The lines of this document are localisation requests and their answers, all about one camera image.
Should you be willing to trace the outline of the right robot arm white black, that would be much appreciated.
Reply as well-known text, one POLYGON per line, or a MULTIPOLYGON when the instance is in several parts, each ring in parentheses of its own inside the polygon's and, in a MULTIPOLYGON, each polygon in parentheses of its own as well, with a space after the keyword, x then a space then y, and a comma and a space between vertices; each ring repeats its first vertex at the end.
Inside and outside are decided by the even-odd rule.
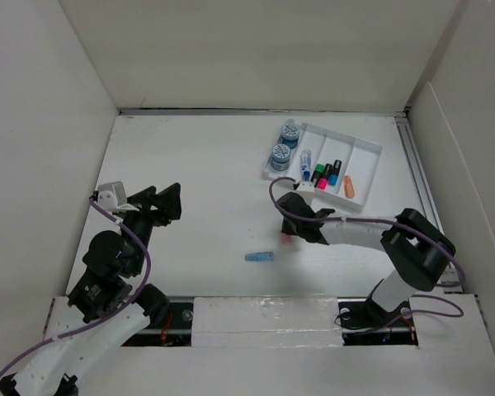
POLYGON ((281 231, 309 243, 349 245, 384 252, 394 269, 365 300, 339 306, 335 323, 370 332, 389 327, 411 313, 408 301, 417 292, 435 289, 455 255, 455 246, 420 212, 405 209, 392 219, 335 217, 334 210, 313 210, 300 194, 275 201, 283 215, 281 231))

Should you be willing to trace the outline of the pink black highlighter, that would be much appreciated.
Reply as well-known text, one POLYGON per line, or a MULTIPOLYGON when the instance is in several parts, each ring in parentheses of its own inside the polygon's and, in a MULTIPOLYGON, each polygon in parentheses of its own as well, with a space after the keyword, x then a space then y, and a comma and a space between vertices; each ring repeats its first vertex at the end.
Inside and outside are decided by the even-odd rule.
POLYGON ((323 172, 322 172, 322 175, 321 177, 319 178, 318 180, 318 183, 316 185, 316 187, 320 190, 325 190, 327 185, 328 185, 328 180, 329 180, 329 177, 332 173, 332 164, 330 163, 326 163, 324 168, 323 168, 323 172))

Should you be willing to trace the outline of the pink eraser cap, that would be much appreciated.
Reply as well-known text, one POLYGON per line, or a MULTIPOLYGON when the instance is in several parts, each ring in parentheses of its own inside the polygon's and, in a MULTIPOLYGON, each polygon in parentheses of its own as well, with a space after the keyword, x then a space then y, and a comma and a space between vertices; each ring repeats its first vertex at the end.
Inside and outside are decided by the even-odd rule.
POLYGON ((290 235, 282 234, 281 241, 286 246, 291 246, 294 242, 293 238, 290 235))

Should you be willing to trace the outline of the blue round jar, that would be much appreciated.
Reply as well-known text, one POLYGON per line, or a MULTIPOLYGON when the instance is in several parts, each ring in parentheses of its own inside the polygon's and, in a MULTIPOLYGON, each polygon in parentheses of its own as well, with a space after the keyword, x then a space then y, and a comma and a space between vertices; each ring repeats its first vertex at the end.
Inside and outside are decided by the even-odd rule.
POLYGON ((290 165, 292 149, 286 144, 276 144, 270 156, 270 166, 272 169, 283 172, 290 165))
POLYGON ((280 142, 290 149, 295 149, 300 137, 300 126, 294 120, 287 120, 280 132, 280 142))

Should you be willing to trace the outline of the blue black highlighter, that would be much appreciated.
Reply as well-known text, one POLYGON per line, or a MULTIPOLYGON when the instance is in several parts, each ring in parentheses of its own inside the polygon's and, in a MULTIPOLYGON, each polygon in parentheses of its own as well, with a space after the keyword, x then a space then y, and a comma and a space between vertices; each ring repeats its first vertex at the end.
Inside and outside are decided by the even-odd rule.
POLYGON ((342 167, 342 161, 339 159, 335 160, 333 165, 332 165, 332 171, 331 171, 329 178, 328 178, 328 185, 329 186, 335 186, 337 184, 337 180, 339 177, 339 173, 341 171, 341 167, 342 167))

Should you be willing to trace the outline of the white blue glue tube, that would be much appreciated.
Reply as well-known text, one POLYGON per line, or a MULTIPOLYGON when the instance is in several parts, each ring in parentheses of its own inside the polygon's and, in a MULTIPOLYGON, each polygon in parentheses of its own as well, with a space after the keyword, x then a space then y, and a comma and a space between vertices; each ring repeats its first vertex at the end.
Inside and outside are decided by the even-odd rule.
POLYGON ((300 172, 302 180, 308 182, 311 178, 311 151, 304 149, 300 154, 300 172))

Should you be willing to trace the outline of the orange eraser cap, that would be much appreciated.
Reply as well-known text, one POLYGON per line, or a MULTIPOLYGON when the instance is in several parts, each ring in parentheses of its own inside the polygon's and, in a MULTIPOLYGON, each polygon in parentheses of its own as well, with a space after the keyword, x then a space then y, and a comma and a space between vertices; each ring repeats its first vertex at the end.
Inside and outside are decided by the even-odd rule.
POLYGON ((343 177, 343 186, 345 191, 345 196, 348 199, 353 199, 356 196, 355 188, 350 176, 345 175, 343 177))

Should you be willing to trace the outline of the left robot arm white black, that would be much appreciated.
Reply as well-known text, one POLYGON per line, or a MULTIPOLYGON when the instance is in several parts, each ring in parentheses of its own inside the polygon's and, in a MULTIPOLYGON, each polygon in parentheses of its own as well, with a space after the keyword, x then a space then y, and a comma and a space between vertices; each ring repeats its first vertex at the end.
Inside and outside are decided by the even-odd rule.
POLYGON ((89 205, 116 230, 96 234, 86 267, 49 336, 0 371, 3 395, 77 395, 97 364, 138 331, 167 319, 169 298, 148 282, 153 229, 182 215, 181 186, 150 186, 132 196, 120 181, 102 184, 89 205))

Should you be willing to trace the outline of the green black highlighter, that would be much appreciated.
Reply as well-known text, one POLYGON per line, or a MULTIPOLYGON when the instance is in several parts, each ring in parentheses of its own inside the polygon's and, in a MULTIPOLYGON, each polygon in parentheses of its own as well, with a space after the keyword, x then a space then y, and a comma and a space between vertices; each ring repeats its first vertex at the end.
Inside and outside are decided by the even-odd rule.
POLYGON ((324 165, 321 163, 317 163, 315 166, 315 169, 313 170, 312 176, 310 178, 310 181, 314 185, 316 185, 318 183, 319 179, 323 175, 323 171, 324 171, 324 165))

